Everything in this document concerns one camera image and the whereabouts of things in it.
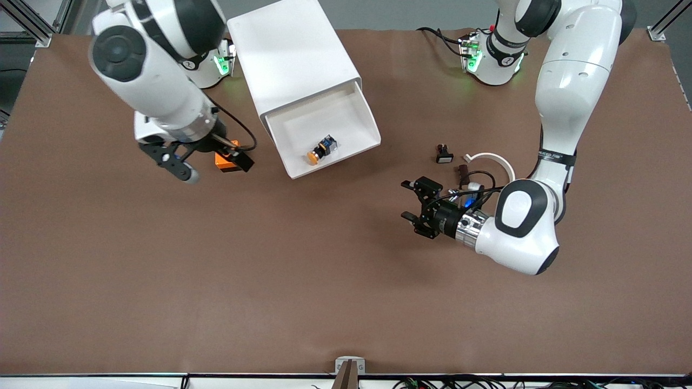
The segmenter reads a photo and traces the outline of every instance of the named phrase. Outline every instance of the floor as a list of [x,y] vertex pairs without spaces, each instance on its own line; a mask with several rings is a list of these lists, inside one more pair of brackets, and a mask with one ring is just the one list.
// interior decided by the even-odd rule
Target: floor
[[[275,0],[219,0],[226,17],[273,3]],[[57,13],[58,1],[28,0],[48,21]],[[89,22],[105,8],[104,0],[76,2],[69,33],[88,35]],[[421,26],[455,29],[470,26],[487,26],[494,22],[497,7],[488,0],[320,0],[329,20],[337,29],[369,28],[374,30],[413,30]],[[676,0],[635,0],[639,18],[637,27],[654,24]],[[0,31],[17,30],[17,25],[0,10]],[[666,31],[666,43],[671,47],[673,63],[682,86],[692,90],[692,11],[688,11]],[[32,44],[0,44],[0,109],[11,114],[17,95],[24,81],[34,53]],[[5,115],[0,111],[0,131]]]

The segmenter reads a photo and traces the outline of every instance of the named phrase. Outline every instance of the orange component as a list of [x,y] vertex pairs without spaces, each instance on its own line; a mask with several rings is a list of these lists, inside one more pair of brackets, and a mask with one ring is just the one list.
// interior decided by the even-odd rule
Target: orange component
[[[240,146],[240,142],[236,140],[231,141],[231,143],[236,146]],[[216,164],[217,168],[224,173],[242,170],[238,165],[233,162],[228,162],[224,157],[221,156],[221,154],[216,152],[214,153],[214,163]]]
[[317,165],[317,162],[319,162],[317,154],[315,154],[314,152],[307,153],[307,158],[310,160],[310,162],[312,162],[313,165]]

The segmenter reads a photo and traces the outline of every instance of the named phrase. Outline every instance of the black cable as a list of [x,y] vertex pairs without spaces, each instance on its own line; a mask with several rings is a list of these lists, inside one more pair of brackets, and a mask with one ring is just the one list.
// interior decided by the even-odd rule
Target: black cable
[[421,381],[421,382],[426,384],[430,389],[438,389],[438,387],[433,385],[433,383],[430,381]]
[[416,31],[428,31],[428,32],[431,32],[431,33],[435,34],[438,38],[440,38],[440,39],[442,39],[442,40],[445,40],[445,41],[447,41],[447,42],[449,42],[449,43],[459,44],[459,41],[444,36],[444,35],[442,34],[442,30],[440,30],[439,28],[438,28],[437,30],[433,30],[433,29],[430,28],[430,27],[421,27],[421,28],[417,28]]
[[458,51],[456,51],[454,48],[452,48],[452,46],[449,46],[449,43],[459,44],[459,40],[454,40],[454,39],[452,39],[452,38],[449,38],[449,37],[444,36],[444,35],[442,34],[442,31],[441,31],[439,28],[438,28],[437,31],[436,31],[436,30],[433,30],[433,29],[430,28],[430,27],[421,27],[421,28],[417,28],[416,31],[430,31],[430,32],[432,32],[433,34],[435,34],[436,37],[442,39],[442,42],[444,43],[445,46],[447,46],[447,48],[449,49],[449,51],[451,51],[452,53],[454,53],[454,54],[456,54],[456,55],[458,55],[458,56],[460,56],[460,57],[469,57],[467,54],[461,54],[461,53],[459,53]]
[[485,174],[485,175],[487,175],[488,177],[490,177],[491,180],[493,180],[493,188],[497,186],[497,184],[496,184],[496,182],[495,182],[495,177],[493,177],[492,174],[490,174],[489,172],[486,172],[485,170],[474,170],[474,171],[472,171],[472,172],[469,172],[467,175],[465,175],[465,176],[463,176],[462,178],[460,178],[459,181],[463,181],[463,180],[465,180],[465,179],[467,179],[467,178],[473,176],[474,174]]
[[503,189],[503,188],[504,188],[504,186],[500,186],[499,188],[490,188],[490,189],[483,189],[483,190],[472,190],[472,191],[470,191],[470,192],[469,192],[469,191],[458,192],[458,193],[452,193],[452,194],[450,194],[450,195],[447,194],[447,195],[444,195],[444,196],[442,196],[442,197],[438,197],[438,198],[436,198],[435,200],[432,200],[431,202],[429,202],[429,203],[426,205],[426,208],[425,208],[425,209],[426,209],[426,210],[427,210],[427,209],[430,209],[430,207],[433,206],[433,204],[439,203],[440,201],[445,200],[445,199],[448,199],[448,198],[450,198],[450,197],[454,197],[454,196],[464,196],[464,195],[474,195],[474,194],[476,194],[476,193],[490,192],[491,190],[494,190],[494,191],[499,192],[499,191],[500,191],[501,189]]
[[249,152],[249,151],[252,151],[255,148],[257,148],[257,138],[255,137],[253,132],[249,128],[247,128],[247,126],[245,126],[245,124],[243,124],[243,122],[240,121],[240,119],[236,118],[232,113],[228,112],[228,110],[226,108],[223,108],[221,105],[219,105],[218,102],[215,102],[214,99],[211,98],[211,96],[207,95],[207,97],[209,98],[209,100],[211,100],[212,104],[216,106],[216,108],[220,109],[226,115],[230,116],[230,118],[235,120],[235,122],[238,123],[238,125],[240,127],[243,127],[245,132],[247,132],[248,135],[253,139],[253,144],[251,146],[237,146],[236,149],[242,150],[244,152]]
[[602,383],[600,386],[601,388],[605,388],[606,386],[610,385],[611,383],[616,383],[618,381],[624,381],[623,383],[636,383],[637,385],[641,385],[643,389],[664,389],[664,385],[654,382],[654,381],[647,381],[645,379],[641,379],[639,377],[617,377],[614,379],[611,379],[610,381],[606,383]]
[[468,209],[470,209],[470,210],[479,210],[479,209],[483,208],[483,206],[485,205],[485,203],[487,203],[488,200],[489,200],[496,192],[499,192],[499,190],[492,191],[492,192],[488,192],[488,193],[484,194],[482,197],[480,197],[479,199],[477,199],[476,201],[474,201],[474,202],[468,207]]
[[[490,197],[493,195],[493,193],[495,193],[495,192],[490,192],[490,193],[487,194],[488,199],[490,199]],[[493,382],[493,383],[498,384],[502,389],[507,389],[507,387],[505,387],[504,384],[503,384],[502,382],[499,382],[499,381],[496,380],[496,379],[492,379],[492,378],[490,378],[490,377],[485,377],[485,380],[486,380],[486,381],[489,381],[489,382]]]
[[483,383],[482,383],[481,381],[472,381],[472,382],[470,382],[470,383],[468,383],[468,384],[466,384],[466,385],[464,385],[464,386],[461,386],[461,385],[459,385],[459,384],[457,383],[457,387],[458,387],[459,389],[468,389],[468,388],[470,388],[471,386],[474,386],[474,385],[478,385],[478,386],[480,386],[480,387],[483,388],[483,389],[488,389],[485,385],[483,385]]

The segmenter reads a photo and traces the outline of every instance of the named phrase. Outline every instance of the small black connector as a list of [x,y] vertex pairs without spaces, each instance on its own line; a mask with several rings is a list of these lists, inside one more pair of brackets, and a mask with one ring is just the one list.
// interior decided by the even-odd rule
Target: small black connector
[[228,153],[219,153],[228,162],[233,162],[240,170],[247,172],[255,164],[255,162],[242,150],[227,150]]
[[468,175],[468,165],[461,164],[454,170],[459,173],[459,189],[462,189],[462,186],[471,183],[471,178]]
[[435,158],[435,162],[450,163],[452,161],[454,161],[454,154],[447,152],[447,145],[437,145],[437,158]]

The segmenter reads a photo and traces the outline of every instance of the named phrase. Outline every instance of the white storage box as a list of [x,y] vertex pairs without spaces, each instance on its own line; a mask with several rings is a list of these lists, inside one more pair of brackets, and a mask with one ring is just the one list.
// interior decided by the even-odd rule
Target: white storage box
[[[292,179],[380,144],[361,77],[317,0],[281,0],[230,19],[228,30]],[[310,164],[306,154],[327,135],[338,149]]]

